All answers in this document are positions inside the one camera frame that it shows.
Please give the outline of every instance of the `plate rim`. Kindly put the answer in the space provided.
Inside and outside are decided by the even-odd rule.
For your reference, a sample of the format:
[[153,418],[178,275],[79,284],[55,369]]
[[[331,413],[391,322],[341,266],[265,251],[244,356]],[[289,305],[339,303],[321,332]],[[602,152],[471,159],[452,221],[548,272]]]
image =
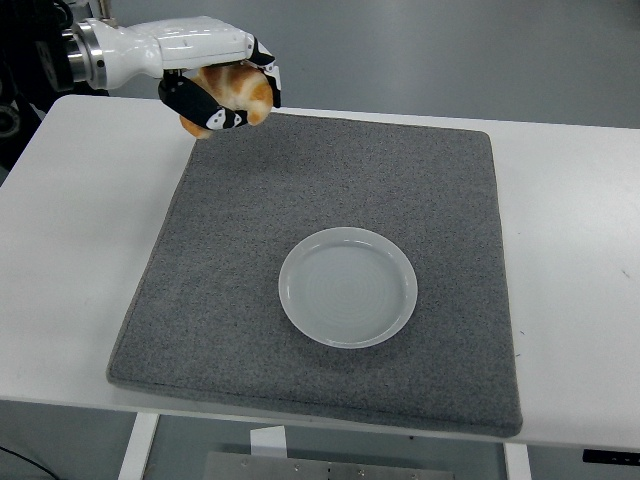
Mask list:
[[[331,339],[318,338],[313,334],[305,331],[303,327],[299,325],[299,322],[296,321],[292,315],[290,309],[288,309],[289,301],[288,296],[286,295],[286,287],[288,285],[287,277],[289,272],[291,271],[291,265],[294,264],[299,258],[302,258],[304,255],[308,254],[308,252],[312,251],[315,248],[318,248],[323,244],[320,242],[319,244],[312,246],[311,248],[307,247],[308,244],[312,244],[314,238],[323,237],[326,235],[332,235],[335,233],[341,234],[345,241],[348,240],[362,240],[363,237],[369,237],[369,239],[375,239],[376,243],[382,243],[386,250],[391,253],[392,258],[394,259],[394,263],[398,265],[401,273],[404,275],[405,285],[403,290],[405,291],[405,303],[399,317],[389,325],[384,332],[376,335],[373,338],[360,341],[360,342],[339,342]],[[321,343],[323,345],[327,345],[335,348],[342,349],[358,349],[358,348],[367,348],[374,345],[378,345],[391,337],[397,334],[402,328],[407,324],[413,312],[415,311],[415,306],[418,298],[418,280],[413,269],[413,265],[407,258],[406,254],[398,247],[394,242],[389,240],[388,238],[380,235],[379,233],[373,232],[371,230],[367,230],[360,227],[332,227],[326,228],[323,230],[319,230],[311,235],[305,237],[303,240],[298,242],[291,251],[287,254],[282,266],[280,267],[280,275],[278,278],[278,294],[280,297],[280,304],[289,319],[289,321],[305,336],[308,338]]]

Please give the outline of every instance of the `floor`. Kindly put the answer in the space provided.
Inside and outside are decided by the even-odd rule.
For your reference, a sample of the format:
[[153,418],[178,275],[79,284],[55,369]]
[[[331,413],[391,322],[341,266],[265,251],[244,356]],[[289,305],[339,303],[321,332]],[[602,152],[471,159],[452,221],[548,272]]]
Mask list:
[[[638,0],[156,0],[152,9],[150,2],[112,4],[121,25],[210,15],[256,34],[277,57],[288,107],[640,128]],[[156,89],[157,81],[135,77],[112,94],[156,98]],[[0,184],[5,176],[0,170]],[[117,478],[132,422],[125,413],[0,402],[0,445],[69,480]],[[171,442],[179,445],[175,438],[184,438],[184,431],[173,440],[171,432],[185,426],[202,435],[209,428],[189,420],[160,431],[164,443],[152,451],[156,464],[173,462]],[[239,444],[247,448],[246,428],[231,429],[225,441],[242,437]],[[390,460],[388,438],[373,445],[347,434],[296,435],[300,445],[316,442],[316,452],[326,455],[351,451]],[[224,440],[212,438],[196,444],[216,448]],[[586,465],[580,454],[531,447],[533,478],[640,478],[637,467]],[[159,470],[150,475],[162,478]],[[0,480],[9,478],[46,475],[0,452]]]

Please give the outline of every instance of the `white plate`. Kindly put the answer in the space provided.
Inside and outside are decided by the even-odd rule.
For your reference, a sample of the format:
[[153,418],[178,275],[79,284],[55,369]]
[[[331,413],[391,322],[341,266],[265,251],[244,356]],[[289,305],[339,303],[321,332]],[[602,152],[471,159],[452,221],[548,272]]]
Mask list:
[[294,247],[280,271],[280,301],[305,335],[364,348],[407,323],[418,297],[411,263],[392,242],[361,228],[322,230]]

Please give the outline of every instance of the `white table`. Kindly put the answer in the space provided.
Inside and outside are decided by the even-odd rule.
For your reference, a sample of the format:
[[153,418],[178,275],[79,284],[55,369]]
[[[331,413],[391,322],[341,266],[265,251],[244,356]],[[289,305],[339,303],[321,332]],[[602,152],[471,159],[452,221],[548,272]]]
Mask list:
[[[512,440],[640,449],[640,131],[282,111],[487,132],[524,416]],[[107,383],[193,144],[152,100],[65,97],[47,115],[0,188],[0,398],[408,433]]]

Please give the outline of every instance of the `gray floor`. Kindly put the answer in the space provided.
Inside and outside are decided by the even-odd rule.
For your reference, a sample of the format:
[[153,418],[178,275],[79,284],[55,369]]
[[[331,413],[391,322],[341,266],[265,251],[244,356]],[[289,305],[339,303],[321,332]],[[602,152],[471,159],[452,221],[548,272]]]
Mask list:
[[[66,480],[118,478],[135,414],[0,401],[0,446]],[[0,451],[0,480],[50,478]]]
[[[125,26],[210,15],[254,33],[277,56],[289,107],[640,128],[638,0],[112,3]],[[155,98],[156,88],[137,77],[112,93]],[[116,478],[132,422],[122,415],[0,402],[0,444],[69,479]],[[228,435],[225,442],[244,433]],[[323,443],[329,438],[300,432],[300,445],[308,445],[300,452],[389,460],[386,440],[389,448],[407,443],[385,437],[374,445],[346,434]],[[154,448],[172,461],[174,450]],[[534,479],[640,478],[635,467],[583,465],[579,457],[533,448]],[[44,478],[10,462],[0,457],[0,480]]]
[[[251,453],[249,432],[269,425],[162,417],[147,480],[203,479],[207,453]],[[506,480],[502,444],[286,427],[290,458],[447,471],[456,480]]]

